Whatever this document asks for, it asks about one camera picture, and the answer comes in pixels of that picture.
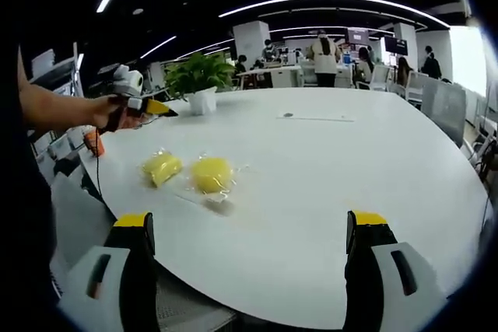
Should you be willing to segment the person's left hand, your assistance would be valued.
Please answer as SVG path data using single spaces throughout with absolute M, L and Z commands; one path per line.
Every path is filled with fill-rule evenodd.
M 108 95 L 91 99 L 93 125 L 102 132 L 114 132 L 118 129 L 121 116 L 125 111 L 125 98 Z

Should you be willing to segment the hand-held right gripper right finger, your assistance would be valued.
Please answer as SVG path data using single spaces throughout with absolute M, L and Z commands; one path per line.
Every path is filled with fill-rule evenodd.
M 446 297 L 430 263 L 377 213 L 347 215 L 345 331 L 421 331 Z

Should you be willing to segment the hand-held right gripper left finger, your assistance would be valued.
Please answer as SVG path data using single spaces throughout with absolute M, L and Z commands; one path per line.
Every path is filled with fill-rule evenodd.
M 80 331 L 158 331 L 153 214 L 122 215 L 68 273 L 58 309 Z

